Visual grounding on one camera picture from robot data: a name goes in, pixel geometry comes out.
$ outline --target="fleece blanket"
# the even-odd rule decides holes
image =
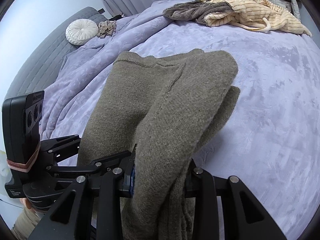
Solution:
[[[111,37],[93,38],[70,53],[45,90],[41,137],[82,136],[122,51],[142,57],[227,51],[238,64],[233,85],[241,93],[226,125],[194,159],[212,175],[239,176],[287,238],[296,240],[320,204],[320,50],[306,34],[209,28],[161,16],[189,1],[156,2],[117,21]],[[76,165],[76,156],[61,164]]]

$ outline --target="white wall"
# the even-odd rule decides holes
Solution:
[[[0,22],[0,105],[20,69],[34,49],[67,18],[91,6],[106,8],[103,0],[15,0]],[[108,12],[103,14],[111,18]],[[2,122],[0,150],[4,149]]]

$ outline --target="knit sweater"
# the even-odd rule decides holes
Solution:
[[[237,71],[227,52],[200,49],[165,58],[123,52],[114,62],[78,165],[137,143],[134,195],[121,215],[124,239],[191,239],[194,199],[184,198],[185,176],[191,155],[232,114]]]

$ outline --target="beige fabric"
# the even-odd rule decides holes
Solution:
[[[266,32],[280,30],[311,36],[311,32],[289,11],[268,0],[202,0],[227,2],[234,12],[210,13],[204,20],[210,27],[231,24],[249,31]]]
[[[99,32],[98,37],[104,38],[106,35],[111,36],[116,28],[116,21],[104,21],[98,24]]]
[[[23,208],[11,231],[18,240],[27,240],[39,221],[40,218],[30,209]]]

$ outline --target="striped cream garment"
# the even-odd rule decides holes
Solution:
[[[280,30],[283,32],[311,36],[311,32],[285,8],[268,0],[202,0],[205,2],[227,2],[234,12],[210,13],[204,17],[210,27],[231,24],[254,32]]]

